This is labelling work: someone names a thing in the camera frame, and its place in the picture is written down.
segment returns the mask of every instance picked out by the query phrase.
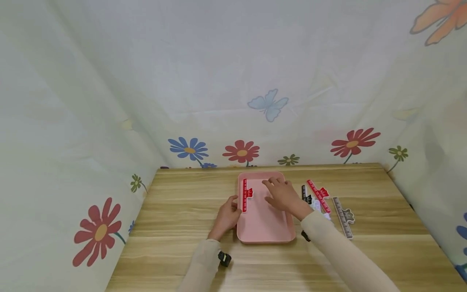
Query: green flower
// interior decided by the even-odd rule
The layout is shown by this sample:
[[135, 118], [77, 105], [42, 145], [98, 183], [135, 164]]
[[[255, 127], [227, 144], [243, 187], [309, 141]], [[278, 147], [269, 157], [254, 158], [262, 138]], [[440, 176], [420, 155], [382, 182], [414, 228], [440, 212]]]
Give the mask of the green flower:
[[138, 190], [142, 185], [141, 177], [137, 176], [136, 173], [132, 175], [131, 177], [134, 180], [130, 183], [130, 185], [132, 185], [131, 191], [136, 192], [136, 190]]
[[290, 157], [284, 156], [284, 159], [279, 159], [277, 162], [280, 165], [294, 165], [295, 163], [298, 163], [298, 160], [300, 157], [295, 156], [295, 154], [292, 154]]
[[401, 146], [397, 146], [396, 148], [389, 148], [389, 153], [394, 155], [394, 159], [397, 161], [404, 161], [404, 158], [409, 157], [407, 154], [407, 148], [402, 149]]

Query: wooden table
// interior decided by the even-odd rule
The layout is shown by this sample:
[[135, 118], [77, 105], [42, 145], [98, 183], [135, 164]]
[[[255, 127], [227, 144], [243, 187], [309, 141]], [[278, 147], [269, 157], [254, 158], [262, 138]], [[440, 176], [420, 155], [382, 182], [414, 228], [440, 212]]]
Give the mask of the wooden table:
[[[281, 171], [298, 194], [312, 179], [339, 197], [355, 214], [353, 242], [401, 291], [467, 291], [379, 164], [159, 170], [107, 291], [175, 291], [219, 206], [236, 194], [237, 176], [245, 171]], [[232, 232], [225, 235], [221, 247], [233, 262], [219, 268], [211, 291], [345, 291], [326, 258], [295, 224], [297, 239], [284, 245], [244, 245]]]

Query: beige sleeve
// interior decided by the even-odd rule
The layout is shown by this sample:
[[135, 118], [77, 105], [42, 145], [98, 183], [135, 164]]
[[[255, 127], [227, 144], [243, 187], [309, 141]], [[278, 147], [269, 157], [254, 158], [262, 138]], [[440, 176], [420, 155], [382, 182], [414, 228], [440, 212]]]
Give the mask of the beige sleeve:
[[220, 260], [220, 243], [213, 239], [202, 241], [191, 259], [190, 267], [177, 292], [208, 292]]
[[312, 212], [303, 219], [302, 228], [351, 291], [399, 291], [375, 263], [319, 212]]

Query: yellow flower center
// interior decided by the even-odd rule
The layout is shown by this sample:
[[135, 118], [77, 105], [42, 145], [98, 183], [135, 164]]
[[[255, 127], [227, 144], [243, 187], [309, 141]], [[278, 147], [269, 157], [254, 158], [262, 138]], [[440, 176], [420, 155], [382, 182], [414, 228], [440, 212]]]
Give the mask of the yellow flower center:
[[240, 151], [237, 152], [238, 156], [246, 156], [247, 154], [248, 154], [248, 151], [246, 151], [246, 150], [240, 150]]
[[347, 148], [352, 148], [358, 145], [358, 141], [350, 141], [349, 143], [346, 144]]
[[184, 150], [186, 153], [190, 153], [190, 154], [196, 153], [196, 150], [190, 147], [184, 148]]
[[99, 228], [97, 228], [96, 234], [94, 235], [94, 239], [96, 241], [101, 241], [102, 238], [106, 236], [106, 234], [107, 234], [107, 225], [102, 224], [101, 226], [99, 226]]

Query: left hand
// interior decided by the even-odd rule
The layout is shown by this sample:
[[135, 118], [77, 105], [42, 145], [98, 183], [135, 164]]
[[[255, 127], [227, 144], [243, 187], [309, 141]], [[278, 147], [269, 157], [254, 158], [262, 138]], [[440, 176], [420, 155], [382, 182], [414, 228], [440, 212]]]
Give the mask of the left hand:
[[220, 241], [225, 232], [237, 225], [241, 210], [238, 208], [237, 203], [234, 203], [236, 198], [238, 198], [238, 196], [231, 196], [227, 199], [227, 202], [220, 206], [216, 221], [207, 239]]

